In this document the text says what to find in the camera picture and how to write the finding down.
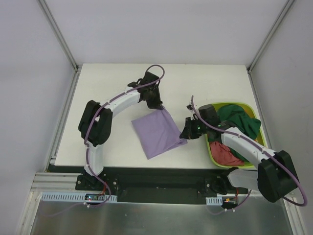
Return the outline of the purple t shirt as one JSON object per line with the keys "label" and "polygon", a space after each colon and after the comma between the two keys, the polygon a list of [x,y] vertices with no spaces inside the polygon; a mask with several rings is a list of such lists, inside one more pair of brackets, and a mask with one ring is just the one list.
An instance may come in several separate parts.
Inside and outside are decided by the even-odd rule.
{"label": "purple t shirt", "polygon": [[187,144],[165,108],[132,120],[132,125],[148,160]]}

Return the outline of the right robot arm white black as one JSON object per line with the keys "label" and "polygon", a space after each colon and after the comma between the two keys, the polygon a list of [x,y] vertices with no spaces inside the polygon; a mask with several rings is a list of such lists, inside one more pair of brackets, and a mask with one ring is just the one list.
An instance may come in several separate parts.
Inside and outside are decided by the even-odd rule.
{"label": "right robot arm white black", "polygon": [[213,160],[225,160],[226,170],[211,183],[220,194],[236,188],[259,191],[265,199],[276,202],[300,187],[290,155],[275,151],[246,135],[229,120],[221,120],[213,105],[199,109],[190,103],[191,116],[185,119],[180,138],[185,140],[206,137]]}

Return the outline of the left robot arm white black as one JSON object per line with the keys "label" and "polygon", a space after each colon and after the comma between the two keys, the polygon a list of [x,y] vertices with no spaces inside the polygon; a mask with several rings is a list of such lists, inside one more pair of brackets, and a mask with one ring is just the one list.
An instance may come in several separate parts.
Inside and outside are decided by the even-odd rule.
{"label": "left robot arm white black", "polygon": [[81,117],[78,130],[86,147],[86,163],[84,170],[88,176],[86,184],[92,190],[103,186],[103,145],[112,130],[112,120],[119,113],[132,105],[145,101],[149,109],[162,109],[159,83],[162,77],[146,71],[143,78],[131,82],[124,92],[104,103],[90,100]]}

